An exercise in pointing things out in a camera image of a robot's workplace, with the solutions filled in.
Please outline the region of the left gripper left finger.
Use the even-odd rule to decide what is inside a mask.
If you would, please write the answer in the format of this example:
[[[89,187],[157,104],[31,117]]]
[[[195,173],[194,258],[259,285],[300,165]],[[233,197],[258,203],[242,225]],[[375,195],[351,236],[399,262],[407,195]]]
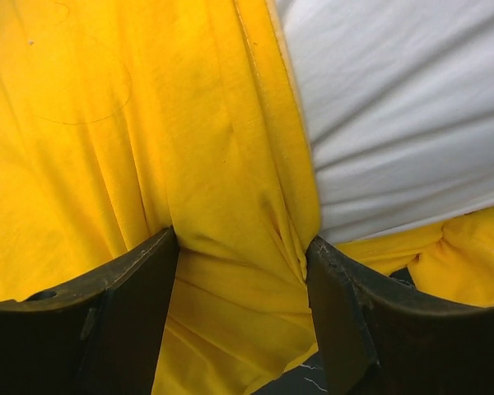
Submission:
[[[0,394],[148,394],[179,245],[164,229],[84,275],[0,302]]]

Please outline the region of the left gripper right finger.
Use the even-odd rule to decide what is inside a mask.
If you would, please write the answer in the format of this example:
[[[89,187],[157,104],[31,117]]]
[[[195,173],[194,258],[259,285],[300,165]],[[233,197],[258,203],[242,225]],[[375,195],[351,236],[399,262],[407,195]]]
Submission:
[[[494,307],[444,300],[315,238],[307,293],[331,394],[494,394]]]

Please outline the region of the yellow Pikachu pillowcase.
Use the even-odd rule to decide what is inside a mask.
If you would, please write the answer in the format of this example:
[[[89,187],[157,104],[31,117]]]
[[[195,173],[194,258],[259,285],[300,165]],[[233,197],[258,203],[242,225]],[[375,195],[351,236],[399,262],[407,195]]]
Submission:
[[[173,226],[155,394],[250,394],[318,349],[319,190],[277,2],[0,1],[0,300]],[[494,207],[327,241],[494,305]]]

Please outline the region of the white pillow insert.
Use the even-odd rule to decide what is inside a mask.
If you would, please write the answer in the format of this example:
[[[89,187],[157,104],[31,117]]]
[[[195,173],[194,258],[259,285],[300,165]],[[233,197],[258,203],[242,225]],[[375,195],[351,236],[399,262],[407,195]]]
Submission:
[[[279,1],[321,235],[494,207],[494,1]]]

